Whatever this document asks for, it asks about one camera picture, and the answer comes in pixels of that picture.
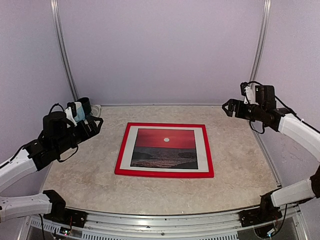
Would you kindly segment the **red and black photo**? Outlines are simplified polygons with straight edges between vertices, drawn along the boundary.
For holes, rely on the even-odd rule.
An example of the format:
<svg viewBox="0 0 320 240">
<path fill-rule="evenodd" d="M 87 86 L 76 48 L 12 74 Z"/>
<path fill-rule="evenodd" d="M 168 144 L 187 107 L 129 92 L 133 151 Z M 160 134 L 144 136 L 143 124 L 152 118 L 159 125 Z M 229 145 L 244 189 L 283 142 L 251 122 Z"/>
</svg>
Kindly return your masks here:
<svg viewBox="0 0 320 240">
<path fill-rule="evenodd" d="M 198 169 L 193 130 L 139 128 L 131 167 L 155 169 Z"/>
</svg>

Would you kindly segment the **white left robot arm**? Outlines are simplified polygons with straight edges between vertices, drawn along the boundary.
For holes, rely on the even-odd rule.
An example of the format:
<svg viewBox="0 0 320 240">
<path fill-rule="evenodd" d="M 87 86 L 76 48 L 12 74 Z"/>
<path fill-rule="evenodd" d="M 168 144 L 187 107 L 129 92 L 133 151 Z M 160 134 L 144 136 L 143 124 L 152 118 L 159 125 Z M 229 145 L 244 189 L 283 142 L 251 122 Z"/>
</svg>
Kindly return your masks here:
<svg viewBox="0 0 320 240">
<path fill-rule="evenodd" d="M 103 119 L 88 115 L 76 121 L 74 102 L 67 109 L 50 110 L 42 119 L 43 129 L 38 138 L 21 146 L 0 165 L 0 189 L 4 191 L 20 179 L 39 172 L 52 162 L 62 163 L 61 155 L 100 133 Z M 65 200 L 54 190 L 21 197 L 1 197 L 0 220 L 5 222 L 31 215 L 43 215 L 61 223 L 70 218 Z"/>
</svg>

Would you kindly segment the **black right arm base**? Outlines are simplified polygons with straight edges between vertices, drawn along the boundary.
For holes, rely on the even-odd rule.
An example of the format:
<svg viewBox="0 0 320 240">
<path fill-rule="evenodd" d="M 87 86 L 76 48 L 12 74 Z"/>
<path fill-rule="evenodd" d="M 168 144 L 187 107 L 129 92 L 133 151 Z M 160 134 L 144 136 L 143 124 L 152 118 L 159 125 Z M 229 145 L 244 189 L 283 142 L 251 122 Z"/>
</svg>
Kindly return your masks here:
<svg viewBox="0 0 320 240">
<path fill-rule="evenodd" d="M 242 227 L 249 227 L 282 218 L 280 207 L 274 206 L 271 192 L 261 196 L 259 207 L 238 213 Z"/>
</svg>

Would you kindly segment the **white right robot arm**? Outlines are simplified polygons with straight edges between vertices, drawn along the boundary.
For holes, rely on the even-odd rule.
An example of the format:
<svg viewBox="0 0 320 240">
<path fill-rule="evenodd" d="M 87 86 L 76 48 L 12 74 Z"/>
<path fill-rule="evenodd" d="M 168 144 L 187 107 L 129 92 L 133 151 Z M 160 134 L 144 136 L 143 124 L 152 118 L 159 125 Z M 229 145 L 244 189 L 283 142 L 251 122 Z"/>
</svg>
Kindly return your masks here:
<svg viewBox="0 0 320 240">
<path fill-rule="evenodd" d="M 272 85 L 263 85 L 256 81 L 254 87 L 249 82 L 240 84 L 243 100 L 229 99 L 222 105 L 222 110 L 229 117 L 244 119 L 249 122 L 261 122 L 262 127 L 271 128 L 307 150 L 316 160 L 320 159 L 320 132 L 298 117 L 296 112 L 283 104 L 277 107 L 280 99 L 275 95 Z M 305 180 L 283 187 L 260 198 L 256 218 L 266 222 L 279 212 L 281 206 L 307 202 L 320 197 L 320 172 Z"/>
</svg>

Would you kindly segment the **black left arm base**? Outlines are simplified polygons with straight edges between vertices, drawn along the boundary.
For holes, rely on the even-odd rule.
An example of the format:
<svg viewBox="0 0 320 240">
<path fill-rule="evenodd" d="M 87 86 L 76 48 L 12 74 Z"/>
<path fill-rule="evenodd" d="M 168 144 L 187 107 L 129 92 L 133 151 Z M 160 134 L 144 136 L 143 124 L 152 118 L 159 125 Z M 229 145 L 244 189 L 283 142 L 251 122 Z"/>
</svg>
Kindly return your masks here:
<svg viewBox="0 0 320 240">
<path fill-rule="evenodd" d="M 65 208 L 64 212 L 60 215 L 54 215 L 51 213 L 44 214 L 43 217 L 46 220 L 53 221 L 55 223 L 68 225 L 70 227 L 84 228 L 88 213 L 85 211 Z"/>
</svg>

